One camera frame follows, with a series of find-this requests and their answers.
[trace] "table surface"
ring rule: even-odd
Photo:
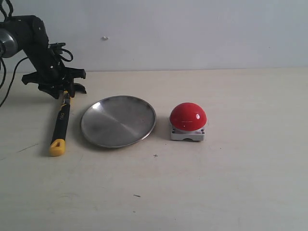
[[[48,153],[60,101],[18,75],[0,109],[1,231],[308,230],[307,75],[90,72],[60,157]],[[126,148],[92,146],[81,116],[114,95],[148,101],[157,125]],[[205,141],[170,140],[168,116],[182,102],[206,111]]]

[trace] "metal plate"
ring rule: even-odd
[[[146,138],[155,124],[155,111],[146,101],[113,96],[98,101],[84,113],[81,131],[95,145],[121,148]]]

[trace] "red button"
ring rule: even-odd
[[[171,124],[177,129],[195,131],[202,128],[207,121],[204,110],[195,103],[181,103],[170,115]]]

